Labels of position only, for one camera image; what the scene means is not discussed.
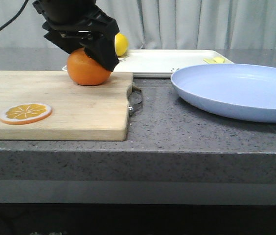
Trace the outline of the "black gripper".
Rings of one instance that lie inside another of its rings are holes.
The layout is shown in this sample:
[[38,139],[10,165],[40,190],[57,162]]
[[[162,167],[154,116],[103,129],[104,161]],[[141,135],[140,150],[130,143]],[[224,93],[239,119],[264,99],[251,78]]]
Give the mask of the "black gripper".
[[32,4],[45,23],[44,35],[62,51],[71,54],[84,46],[84,52],[104,69],[114,71],[119,59],[115,52],[115,19],[94,0],[35,0]]

